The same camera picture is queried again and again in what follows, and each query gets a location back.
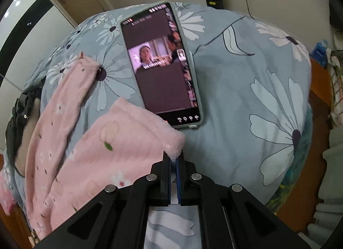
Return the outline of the blue floral quilt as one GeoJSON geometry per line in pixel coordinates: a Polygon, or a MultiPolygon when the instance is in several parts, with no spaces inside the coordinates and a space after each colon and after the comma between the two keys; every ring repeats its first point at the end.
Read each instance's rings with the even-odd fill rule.
{"type": "MultiPolygon", "coordinates": [[[[133,87],[132,78],[122,77],[127,65],[118,25],[139,9],[99,13],[73,27],[27,78],[25,88],[46,78],[41,95],[46,106],[79,52],[102,64],[71,144],[133,87]]],[[[305,49],[283,30],[235,12],[178,3],[176,13],[194,56],[205,114],[199,129],[185,132],[187,160],[218,184],[242,184],[274,212],[283,203],[282,187],[300,175],[310,145],[305,49]]]]}

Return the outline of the pink fleece garment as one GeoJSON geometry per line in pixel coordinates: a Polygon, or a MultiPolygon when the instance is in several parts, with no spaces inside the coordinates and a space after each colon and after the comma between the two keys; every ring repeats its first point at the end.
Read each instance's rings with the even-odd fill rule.
{"type": "MultiPolygon", "coordinates": [[[[24,178],[30,226],[45,238],[108,184],[123,188],[145,175],[167,155],[176,159],[185,135],[152,112],[117,99],[71,150],[67,144],[100,65],[79,54],[57,86],[30,140],[24,178]]],[[[1,207],[17,204],[6,150],[1,170],[1,207]]]]}

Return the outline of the white black wardrobe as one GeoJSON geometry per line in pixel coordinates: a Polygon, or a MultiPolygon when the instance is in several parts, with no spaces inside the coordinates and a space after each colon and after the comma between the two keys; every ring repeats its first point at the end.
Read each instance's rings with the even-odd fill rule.
{"type": "Polygon", "coordinates": [[[50,0],[13,0],[1,19],[1,149],[12,107],[40,60],[73,30],[50,0]]]}

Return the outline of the smartphone with grey case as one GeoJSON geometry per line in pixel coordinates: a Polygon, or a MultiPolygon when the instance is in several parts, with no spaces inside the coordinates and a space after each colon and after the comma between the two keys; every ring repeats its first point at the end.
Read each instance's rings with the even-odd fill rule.
{"type": "Polygon", "coordinates": [[[171,3],[131,14],[120,29],[145,109],[174,128],[197,128],[203,110],[193,55],[171,3]]]}

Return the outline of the black garment pile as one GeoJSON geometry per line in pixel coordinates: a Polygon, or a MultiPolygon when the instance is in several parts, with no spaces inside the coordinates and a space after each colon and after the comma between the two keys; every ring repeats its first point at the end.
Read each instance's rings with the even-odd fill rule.
{"type": "Polygon", "coordinates": [[[27,152],[40,116],[41,93],[46,78],[42,77],[26,88],[12,108],[6,129],[6,149],[11,166],[25,176],[27,152]]]}

